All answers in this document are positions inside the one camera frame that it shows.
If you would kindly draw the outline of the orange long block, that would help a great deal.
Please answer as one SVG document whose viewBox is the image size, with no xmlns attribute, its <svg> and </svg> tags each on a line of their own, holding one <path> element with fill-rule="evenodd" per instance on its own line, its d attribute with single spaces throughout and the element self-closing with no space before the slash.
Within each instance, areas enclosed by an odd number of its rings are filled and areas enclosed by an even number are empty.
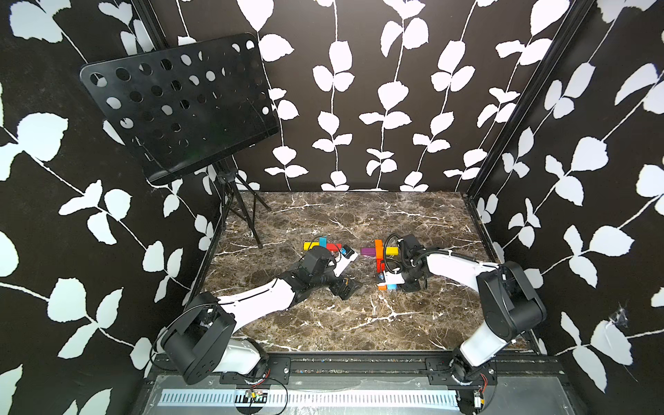
<svg viewBox="0 0 664 415">
<path fill-rule="evenodd" d="M 384 259 L 384 247 L 382 240 L 375 240 L 376 259 Z"/>
</svg>

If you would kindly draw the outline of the yellow small block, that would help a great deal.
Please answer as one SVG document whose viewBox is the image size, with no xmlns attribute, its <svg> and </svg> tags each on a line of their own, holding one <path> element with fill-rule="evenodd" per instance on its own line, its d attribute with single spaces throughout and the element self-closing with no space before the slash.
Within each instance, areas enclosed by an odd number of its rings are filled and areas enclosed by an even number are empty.
<svg viewBox="0 0 664 415">
<path fill-rule="evenodd" d="M 303 249 L 305 251 L 309 251 L 312 247 L 318 247 L 319 243 L 318 242 L 306 242 L 303 245 Z"/>
</svg>

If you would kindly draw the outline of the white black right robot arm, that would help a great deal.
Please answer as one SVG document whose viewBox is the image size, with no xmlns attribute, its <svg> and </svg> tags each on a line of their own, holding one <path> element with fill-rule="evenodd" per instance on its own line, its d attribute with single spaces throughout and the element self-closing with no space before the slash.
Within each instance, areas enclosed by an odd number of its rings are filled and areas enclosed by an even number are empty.
<svg viewBox="0 0 664 415">
<path fill-rule="evenodd" d="M 477 292 L 482 324 L 453 351 L 449 370 L 460 385 L 470 385 L 498 352 L 547 317 L 546 306 L 517 263 L 487 263 L 446 249 L 399 249 L 399 275 L 404 285 L 418 288 L 431 276 L 452 279 Z"/>
</svg>

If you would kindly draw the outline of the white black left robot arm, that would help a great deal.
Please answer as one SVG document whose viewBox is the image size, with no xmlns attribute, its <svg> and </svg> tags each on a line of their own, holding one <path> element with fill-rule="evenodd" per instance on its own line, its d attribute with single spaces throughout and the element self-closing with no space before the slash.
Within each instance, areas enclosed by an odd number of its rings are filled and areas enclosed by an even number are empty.
<svg viewBox="0 0 664 415">
<path fill-rule="evenodd" d="M 231 342 L 233 334 L 264 316 L 290 309 L 322 287 L 347 300 L 360 285 L 333 271 L 304 280 L 295 271 L 285 271 L 271 282 L 230 300 L 204 292 L 168 326 L 161 337 L 161 347 L 188 385 L 214 372 L 247 375 L 258 365 L 260 352 L 250 342 Z"/>
</svg>

